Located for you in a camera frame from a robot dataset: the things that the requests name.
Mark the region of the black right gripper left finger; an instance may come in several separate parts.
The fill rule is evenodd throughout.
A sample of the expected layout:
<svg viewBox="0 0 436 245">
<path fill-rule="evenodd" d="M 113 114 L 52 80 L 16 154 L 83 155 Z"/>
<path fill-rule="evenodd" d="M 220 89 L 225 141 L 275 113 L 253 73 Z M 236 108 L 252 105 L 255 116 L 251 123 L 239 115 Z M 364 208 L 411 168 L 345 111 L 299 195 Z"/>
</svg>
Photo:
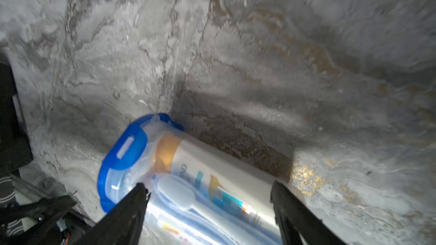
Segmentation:
<svg viewBox="0 0 436 245">
<path fill-rule="evenodd" d="M 137 245 L 151 194 L 138 183 L 77 245 Z"/>
</svg>

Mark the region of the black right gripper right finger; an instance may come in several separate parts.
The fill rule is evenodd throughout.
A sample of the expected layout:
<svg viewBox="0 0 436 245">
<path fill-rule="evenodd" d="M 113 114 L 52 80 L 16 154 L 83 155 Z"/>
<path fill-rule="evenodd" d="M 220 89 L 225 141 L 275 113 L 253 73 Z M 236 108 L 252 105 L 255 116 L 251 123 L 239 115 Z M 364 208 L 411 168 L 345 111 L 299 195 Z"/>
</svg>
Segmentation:
<svg viewBox="0 0 436 245">
<path fill-rule="evenodd" d="M 275 181 L 270 202 L 284 245 L 343 245 L 285 185 Z"/>
</svg>

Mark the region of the white tube with orange cap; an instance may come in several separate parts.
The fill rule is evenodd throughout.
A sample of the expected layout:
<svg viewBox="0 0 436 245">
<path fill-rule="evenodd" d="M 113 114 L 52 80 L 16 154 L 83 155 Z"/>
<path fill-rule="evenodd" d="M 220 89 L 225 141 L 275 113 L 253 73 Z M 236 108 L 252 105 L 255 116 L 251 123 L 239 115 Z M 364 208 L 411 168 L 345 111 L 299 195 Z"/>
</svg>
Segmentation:
<svg viewBox="0 0 436 245">
<path fill-rule="evenodd" d="M 222 210 L 270 216 L 274 177 L 196 139 L 161 136 L 155 151 L 157 171 L 174 174 Z"/>
</svg>

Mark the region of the blue container lid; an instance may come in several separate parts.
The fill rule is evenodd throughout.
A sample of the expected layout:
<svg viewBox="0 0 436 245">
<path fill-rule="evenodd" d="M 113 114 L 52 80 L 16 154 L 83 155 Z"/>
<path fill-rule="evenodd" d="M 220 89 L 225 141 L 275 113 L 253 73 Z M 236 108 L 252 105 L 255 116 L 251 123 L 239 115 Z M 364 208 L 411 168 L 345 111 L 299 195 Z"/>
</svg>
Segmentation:
<svg viewBox="0 0 436 245">
<path fill-rule="evenodd" d="M 108 186 L 107 181 L 120 180 L 120 174 L 130 169 L 140 159 L 146 147 L 151 144 L 151 137 L 143 130 L 143 127 L 147 126 L 154 117 L 172 128 L 184 131 L 184 127 L 173 121 L 167 113 L 148 114 L 129 124 L 104 158 L 99 171 L 97 191 L 105 213 L 111 211 L 118 203 L 117 200 L 110 198 L 112 191 L 117 188 Z"/>
</svg>

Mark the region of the clear plastic toiletry container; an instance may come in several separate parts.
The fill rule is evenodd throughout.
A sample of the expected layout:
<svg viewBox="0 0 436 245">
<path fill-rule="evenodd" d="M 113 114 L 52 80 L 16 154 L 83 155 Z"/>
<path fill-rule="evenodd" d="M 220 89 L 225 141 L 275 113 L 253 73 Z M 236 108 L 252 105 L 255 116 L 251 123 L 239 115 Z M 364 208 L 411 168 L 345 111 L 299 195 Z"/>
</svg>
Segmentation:
<svg viewBox="0 0 436 245">
<path fill-rule="evenodd" d="M 126 128 L 102 162 L 97 190 L 109 212 L 143 183 L 151 192 L 144 221 L 185 245 L 280 245 L 274 182 L 157 113 Z"/>
</svg>

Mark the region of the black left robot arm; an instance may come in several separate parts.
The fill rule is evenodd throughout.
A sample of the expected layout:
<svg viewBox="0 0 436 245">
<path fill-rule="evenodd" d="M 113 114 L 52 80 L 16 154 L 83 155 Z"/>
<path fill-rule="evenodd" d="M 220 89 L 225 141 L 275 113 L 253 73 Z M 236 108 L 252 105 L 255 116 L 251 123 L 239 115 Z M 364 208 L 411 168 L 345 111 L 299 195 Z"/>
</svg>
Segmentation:
<svg viewBox="0 0 436 245">
<path fill-rule="evenodd" d="M 33 160 L 19 121 L 21 108 L 7 58 L 1 56 L 1 244 L 73 245 L 92 223 L 73 207 L 71 196 L 52 196 L 21 177 Z"/>
</svg>

